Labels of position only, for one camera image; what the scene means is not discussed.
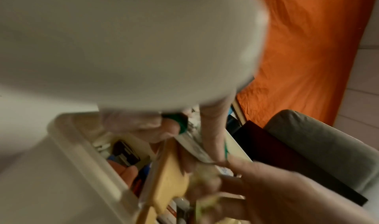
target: gray cushion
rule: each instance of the gray cushion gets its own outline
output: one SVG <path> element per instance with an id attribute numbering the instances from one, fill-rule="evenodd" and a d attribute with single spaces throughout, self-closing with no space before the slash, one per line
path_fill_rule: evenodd
<path id="1" fill-rule="evenodd" d="M 357 192 L 378 180 L 379 151 L 314 118 L 283 110 L 264 129 Z"/>

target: yellow object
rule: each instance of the yellow object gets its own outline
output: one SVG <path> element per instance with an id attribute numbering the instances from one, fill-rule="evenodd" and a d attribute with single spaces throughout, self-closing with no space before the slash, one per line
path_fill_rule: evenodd
<path id="1" fill-rule="evenodd" d="M 140 197 L 140 212 L 137 224 L 153 224 L 169 202 L 185 194 L 189 183 L 188 174 L 180 168 L 178 144 L 167 139 L 160 148 L 147 177 Z"/>

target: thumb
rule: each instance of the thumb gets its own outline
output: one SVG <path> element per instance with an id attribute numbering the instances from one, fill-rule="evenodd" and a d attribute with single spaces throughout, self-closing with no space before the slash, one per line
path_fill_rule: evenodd
<path id="1" fill-rule="evenodd" d="M 216 102 L 201 105 L 201 136 L 205 151 L 216 162 L 225 160 L 224 135 L 235 92 Z"/>

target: white plastic container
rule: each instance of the white plastic container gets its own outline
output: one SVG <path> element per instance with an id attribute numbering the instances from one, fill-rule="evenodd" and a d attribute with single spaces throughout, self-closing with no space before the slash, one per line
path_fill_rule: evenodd
<path id="1" fill-rule="evenodd" d="M 1 224 L 134 223 L 138 199 L 96 151 L 122 138 L 144 158 L 148 143 L 105 132 L 97 113 L 63 114 L 48 135 L 0 175 Z M 249 159 L 226 132 L 231 154 Z"/>

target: orange fabric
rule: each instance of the orange fabric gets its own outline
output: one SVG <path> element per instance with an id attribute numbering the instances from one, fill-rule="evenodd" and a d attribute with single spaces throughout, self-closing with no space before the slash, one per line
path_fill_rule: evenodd
<path id="1" fill-rule="evenodd" d="M 375 0 L 265 0 L 266 49 L 237 99 L 263 127 L 283 109 L 333 125 Z"/>

